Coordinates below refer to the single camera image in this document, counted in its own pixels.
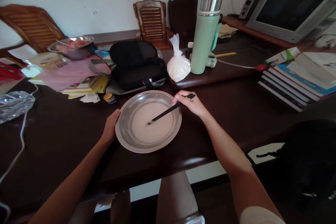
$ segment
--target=small jar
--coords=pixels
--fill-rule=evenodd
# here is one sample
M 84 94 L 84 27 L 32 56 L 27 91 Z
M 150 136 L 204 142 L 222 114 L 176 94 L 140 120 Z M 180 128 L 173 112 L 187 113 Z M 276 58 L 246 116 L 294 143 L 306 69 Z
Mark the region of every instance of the small jar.
M 186 52 L 185 52 L 185 57 L 188 59 L 188 60 L 190 60 L 191 61 L 191 56 L 192 56 L 192 54 L 193 54 L 193 47 L 194 47 L 194 42 L 189 42 L 188 43 L 188 48 L 187 48 L 187 50 L 186 50 Z
M 108 102 L 110 104 L 115 103 L 116 100 L 117 100 L 117 98 L 111 93 L 105 94 L 103 98 L 106 102 Z

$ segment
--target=sleeve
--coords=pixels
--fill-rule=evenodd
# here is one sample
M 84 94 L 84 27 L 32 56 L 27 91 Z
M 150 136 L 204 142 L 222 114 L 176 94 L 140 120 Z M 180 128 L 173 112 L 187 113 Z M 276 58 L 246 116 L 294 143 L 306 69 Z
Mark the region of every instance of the sleeve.
M 285 224 L 285 222 L 270 210 L 250 206 L 242 211 L 240 224 Z

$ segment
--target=crt television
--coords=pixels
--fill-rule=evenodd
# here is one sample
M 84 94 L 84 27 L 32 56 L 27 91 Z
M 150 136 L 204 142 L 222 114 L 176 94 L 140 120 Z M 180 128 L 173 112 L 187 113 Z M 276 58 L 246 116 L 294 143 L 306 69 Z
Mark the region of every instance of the crt television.
M 260 0 L 246 26 L 296 44 L 334 9 L 332 0 Z

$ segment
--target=dark wooden chair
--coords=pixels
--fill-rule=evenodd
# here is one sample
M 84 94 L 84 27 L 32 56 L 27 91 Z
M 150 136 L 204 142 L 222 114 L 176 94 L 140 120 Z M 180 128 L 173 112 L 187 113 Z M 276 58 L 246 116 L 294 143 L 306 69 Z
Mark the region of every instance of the dark wooden chair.
M 166 4 L 161 1 L 145 0 L 133 4 L 142 40 L 151 42 L 160 50 L 171 50 L 168 37 L 173 33 L 166 24 Z
M 170 29 L 180 37 L 180 48 L 194 41 L 198 0 L 169 0 Z
M 0 58 L 11 60 L 20 67 L 26 64 L 11 55 L 9 50 L 27 44 L 37 53 L 44 53 L 56 40 L 67 38 L 49 14 L 35 6 L 12 4 L 0 7 L 0 20 L 14 29 L 23 40 L 17 45 L 0 49 Z

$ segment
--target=jar lid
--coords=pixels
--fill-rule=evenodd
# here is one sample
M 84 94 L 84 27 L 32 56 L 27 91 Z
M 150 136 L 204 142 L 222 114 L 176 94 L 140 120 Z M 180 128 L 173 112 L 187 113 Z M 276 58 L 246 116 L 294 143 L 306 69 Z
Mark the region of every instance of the jar lid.
M 112 98 L 112 96 L 113 96 L 113 94 L 111 94 L 111 93 L 107 93 L 106 95 L 104 95 L 104 100 L 108 100 L 108 99 L 111 99 Z

